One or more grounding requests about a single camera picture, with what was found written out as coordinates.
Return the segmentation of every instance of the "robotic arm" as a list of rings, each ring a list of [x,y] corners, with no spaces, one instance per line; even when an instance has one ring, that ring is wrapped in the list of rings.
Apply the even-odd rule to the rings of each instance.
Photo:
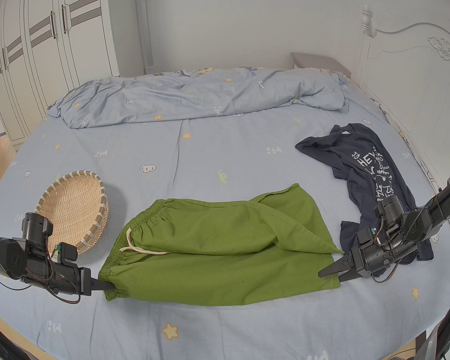
[[[378,202],[375,214],[380,219],[380,229],[368,227],[358,231],[357,245],[350,253],[319,271],[320,278],[342,271],[346,272],[339,276],[341,282],[368,278],[415,251],[419,242],[437,234],[442,224],[450,219],[450,179],[447,186],[423,207],[404,213],[397,196],[393,195]],[[388,240],[380,243],[378,236],[383,230]]]
[[[22,221],[23,238],[0,238],[0,275],[44,288],[58,299],[76,304],[81,295],[90,296],[92,290],[113,290],[114,285],[90,276],[89,268],[79,268],[77,248],[67,243],[58,246],[54,262],[47,249],[53,224],[45,217],[28,212]],[[62,299],[58,293],[76,294],[77,301]]]

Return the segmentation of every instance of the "white wall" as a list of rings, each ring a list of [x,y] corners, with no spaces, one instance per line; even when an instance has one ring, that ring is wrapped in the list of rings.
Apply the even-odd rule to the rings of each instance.
[[[362,6],[374,19],[418,11],[423,0],[147,0],[154,71],[293,67],[291,52],[334,57],[353,71]],[[448,9],[448,0],[427,0]]]

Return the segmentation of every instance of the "drawstring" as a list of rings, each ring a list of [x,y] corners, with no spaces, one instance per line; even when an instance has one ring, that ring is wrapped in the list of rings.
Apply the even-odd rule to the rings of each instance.
[[[166,254],[170,254],[171,252],[173,252],[173,251],[168,251],[168,252],[164,252],[164,251],[150,251],[150,250],[141,249],[140,247],[133,246],[131,244],[131,241],[130,241],[130,234],[131,234],[131,228],[129,228],[126,231],[126,239],[128,241],[128,246],[127,247],[123,247],[122,249],[120,249],[120,251],[134,250],[136,252],[140,252],[141,254],[150,254],[150,255],[166,255]]]

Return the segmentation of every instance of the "t-shirt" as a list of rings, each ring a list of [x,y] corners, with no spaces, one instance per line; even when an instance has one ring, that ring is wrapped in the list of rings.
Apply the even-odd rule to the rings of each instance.
[[[333,168],[337,179],[347,181],[348,194],[361,212],[360,223],[343,221],[340,242],[346,253],[356,246],[356,233],[368,226],[379,229],[380,222],[374,209],[377,201],[396,195],[403,211],[416,208],[414,196],[383,146],[372,130],[362,124],[335,125],[330,135],[309,137],[295,146],[302,153]],[[386,241],[384,232],[381,241]],[[409,264],[415,258],[431,260],[433,250],[430,240],[418,244],[417,250],[401,260]]]

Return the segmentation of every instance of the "nightstand top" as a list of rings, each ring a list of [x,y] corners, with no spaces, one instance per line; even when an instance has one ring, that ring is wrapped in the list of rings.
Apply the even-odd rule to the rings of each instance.
[[[341,72],[346,77],[351,75],[348,69],[328,56],[303,53],[291,53],[291,56],[294,58],[294,64],[299,68],[328,69],[331,72]]]

